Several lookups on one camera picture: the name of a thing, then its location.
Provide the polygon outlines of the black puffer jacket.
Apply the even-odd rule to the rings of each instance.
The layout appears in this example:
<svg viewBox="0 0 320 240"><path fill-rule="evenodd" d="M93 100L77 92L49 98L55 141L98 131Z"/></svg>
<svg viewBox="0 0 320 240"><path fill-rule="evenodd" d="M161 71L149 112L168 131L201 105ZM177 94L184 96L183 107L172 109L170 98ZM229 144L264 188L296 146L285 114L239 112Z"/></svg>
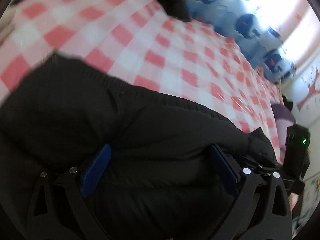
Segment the black puffer jacket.
<svg viewBox="0 0 320 240"><path fill-rule="evenodd" d="M110 146L82 205L37 200L50 144ZM201 239L234 200L214 173L213 144L279 167L260 128L243 132L198 103L53 54L1 104L1 205L26 239Z"/></svg>

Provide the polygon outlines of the purple pink garment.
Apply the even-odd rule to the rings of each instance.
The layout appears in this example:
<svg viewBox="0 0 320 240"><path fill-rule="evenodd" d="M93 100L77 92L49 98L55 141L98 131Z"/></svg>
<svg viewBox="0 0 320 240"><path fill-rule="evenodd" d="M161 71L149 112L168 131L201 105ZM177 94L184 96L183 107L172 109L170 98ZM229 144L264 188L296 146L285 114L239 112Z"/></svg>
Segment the purple pink garment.
<svg viewBox="0 0 320 240"><path fill-rule="evenodd" d="M271 105L271 108L276 122L280 153L285 154L287 128L296 124L296 120L291 111L284 105L275 103Z"/></svg>

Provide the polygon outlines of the red white checkered bed cover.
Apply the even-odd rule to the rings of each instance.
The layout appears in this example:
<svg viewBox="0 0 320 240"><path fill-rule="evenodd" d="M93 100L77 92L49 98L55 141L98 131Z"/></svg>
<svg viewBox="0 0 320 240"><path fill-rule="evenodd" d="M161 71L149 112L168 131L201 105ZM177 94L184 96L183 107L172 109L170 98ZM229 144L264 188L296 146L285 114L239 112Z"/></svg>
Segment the red white checkered bed cover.
<svg viewBox="0 0 320 240"><path fill-rule="evenodd" d="M230 37L169 17L156 0L24 0L1 44L1 98L58 51L133 85L198 102L244 132L261 128L282 163L278 88Z"/></svg>

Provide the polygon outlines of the cream quilted jacket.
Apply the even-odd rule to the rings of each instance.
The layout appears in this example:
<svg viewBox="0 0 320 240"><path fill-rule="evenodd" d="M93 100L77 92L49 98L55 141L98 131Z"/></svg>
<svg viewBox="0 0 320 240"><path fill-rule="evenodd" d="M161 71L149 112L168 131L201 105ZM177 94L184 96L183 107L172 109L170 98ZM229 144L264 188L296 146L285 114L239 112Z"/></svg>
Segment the cream quilted jacket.
<svg viewBox="0 0 320 240"><path fill-rule="evenodd" d="M0 19L0 45L12 33L15 28L15 14L17 7L10 5L7 7Z"/></svg>

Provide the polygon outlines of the blue whale curtain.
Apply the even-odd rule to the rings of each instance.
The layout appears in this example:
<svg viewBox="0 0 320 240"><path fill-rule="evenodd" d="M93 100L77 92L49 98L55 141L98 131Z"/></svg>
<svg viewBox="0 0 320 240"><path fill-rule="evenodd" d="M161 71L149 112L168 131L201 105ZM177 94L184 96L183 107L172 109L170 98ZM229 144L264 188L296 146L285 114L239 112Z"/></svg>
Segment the blue whale curtain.
<svg viewBox="0 0 320 240"><path fill-rule="evenodd" d="M261 67L272 83L294 72L279 30L283 5L276 0L186 0L190 17L234 39L252 68Z"/></svg>

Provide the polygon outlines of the red tree wall sticker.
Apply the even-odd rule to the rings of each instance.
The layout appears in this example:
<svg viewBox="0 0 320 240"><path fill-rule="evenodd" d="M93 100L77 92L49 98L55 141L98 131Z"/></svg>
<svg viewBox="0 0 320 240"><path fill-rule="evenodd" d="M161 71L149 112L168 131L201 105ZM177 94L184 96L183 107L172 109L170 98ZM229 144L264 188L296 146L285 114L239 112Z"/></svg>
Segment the red tree wall sticker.
<svg viewBox="0 0 320 240"><path fill-rule="evenodd" d="M316 69L316 75L311 84L308 84L308 94L307 96L297 104L297 108L300 111L302 107L307 103L307 101L313 96L319 94L319 89L316 87L317 81L319 81L319 70Z"/></svg>

